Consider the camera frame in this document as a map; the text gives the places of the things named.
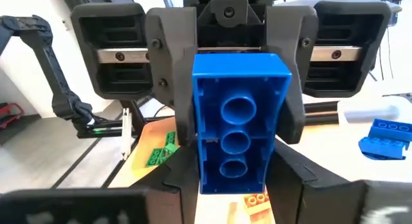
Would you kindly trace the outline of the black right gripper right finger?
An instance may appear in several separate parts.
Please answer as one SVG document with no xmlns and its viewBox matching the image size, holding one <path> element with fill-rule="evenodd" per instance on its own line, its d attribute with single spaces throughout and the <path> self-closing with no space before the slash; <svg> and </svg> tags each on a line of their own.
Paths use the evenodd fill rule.
<svg viewBox="0 0 412 224">
<path fill-rule="evenodd" d="M 348 182 L 275 140 L 265 183 L 276 224 L 354 224 Z"/>
</svg>

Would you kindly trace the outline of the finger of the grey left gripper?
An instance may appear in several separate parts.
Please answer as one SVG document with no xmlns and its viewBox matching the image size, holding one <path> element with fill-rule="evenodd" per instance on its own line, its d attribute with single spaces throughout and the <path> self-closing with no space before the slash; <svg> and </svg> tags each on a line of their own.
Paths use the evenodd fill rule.
<svg viewBox="0 0 412 224">
<path fill-rule="evenodd" d="M 194 138 L 192 66 L 198 51 L 194 7 L 152 8 L 145 34 L 153 76 L 154 97 L 175 112 L 180 145 Z"/>
<path fill-rule="evenodd" d="M 304 129 L 305 112 L 302 99 L 303 86 L 296 61 L 296 54 L 304 37 L 301 35 L 303 20 L 317 21 L 313 7 L 307 5 L 268 6 L 265 14 L 266 49 L 276 53 L 292 73 L 292 79 L 281 106 L 276 134 L 288 144 L 297 144 Z"/>
</svg>

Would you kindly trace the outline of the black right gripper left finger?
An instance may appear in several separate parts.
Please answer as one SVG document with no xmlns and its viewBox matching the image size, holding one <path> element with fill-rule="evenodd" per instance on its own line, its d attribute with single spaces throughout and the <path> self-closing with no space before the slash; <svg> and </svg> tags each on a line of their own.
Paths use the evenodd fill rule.
<svg viewBox="0 0 412 224">
<path fill-rule="evenodd" d="M 142 197 L 146 224 L 194 224 L 199 187 L 198 152 L 180 147 L 130 186 Z"/>
</svg>

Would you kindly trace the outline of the orange plastic building block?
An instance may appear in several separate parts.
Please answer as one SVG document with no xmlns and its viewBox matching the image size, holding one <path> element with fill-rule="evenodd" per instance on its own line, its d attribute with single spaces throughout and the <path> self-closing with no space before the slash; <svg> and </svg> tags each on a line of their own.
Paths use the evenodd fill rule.
<svg viewBox="0 0 412 224">
<path fill-rule="evenodd" d="M 249 194 L 243 197 L 243 201 L 246 208 L 251 208 L 269 201 L 269 197 L 267 192 L 260 194 Z"/>
<path fill-rule="evenodd" d="M 271 209 L 261 210 L 251 214 L 250 224 L 276 224 Z"/>
</svg>

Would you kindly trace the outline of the white plastic strip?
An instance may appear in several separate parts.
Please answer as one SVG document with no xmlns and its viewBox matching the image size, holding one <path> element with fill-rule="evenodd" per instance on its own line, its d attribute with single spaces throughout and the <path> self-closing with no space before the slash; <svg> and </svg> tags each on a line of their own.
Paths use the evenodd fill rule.
<svg viewBox="0 0 412 224">
<path fill-rule="evenodd" d="M 122 111 L 122 137 L 121 149 L 122 159 L 126 161 L 131 153 L 131 133 L 132 133 L 132 114 L 129 108 L 124 108 Z"/>
</svg>

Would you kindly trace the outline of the red metal cart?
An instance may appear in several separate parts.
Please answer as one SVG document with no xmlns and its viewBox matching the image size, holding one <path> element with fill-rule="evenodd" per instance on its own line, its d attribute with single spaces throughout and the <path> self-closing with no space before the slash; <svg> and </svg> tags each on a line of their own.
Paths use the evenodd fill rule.
<svg viewBox="0 0 412 224">
<path fill-rule="evenodd" d="M 24 110 L 17 103 L 0 103 L 0 129 L 5 129 L 12 122 L 19 120 L 24 115 Z"/>
</svg>

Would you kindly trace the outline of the clear plastic bin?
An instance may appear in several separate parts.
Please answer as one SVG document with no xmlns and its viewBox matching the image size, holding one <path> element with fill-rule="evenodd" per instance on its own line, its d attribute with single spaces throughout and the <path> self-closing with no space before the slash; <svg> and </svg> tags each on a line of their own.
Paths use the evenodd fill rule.
<svg viewBox="0 0 412 224">
<path fill-rule="evenodd" d="M 410 100 L 394 95 L 351 98 L 339 102 L 337 111 L 339 136 L 343 143 L 342 152 L 351 161 L 359 165 L 367 165 L 367 167 L 384 163 L 412 165 L 412 142 L 408 142 L 409 147 L 403 151 L 403 160 L 374 160 L 365 156 L 358 145 L 361 139 L 369 137 L 370 128 L 376 118 L 412 124 L 412 102 Z"/>
</svg>

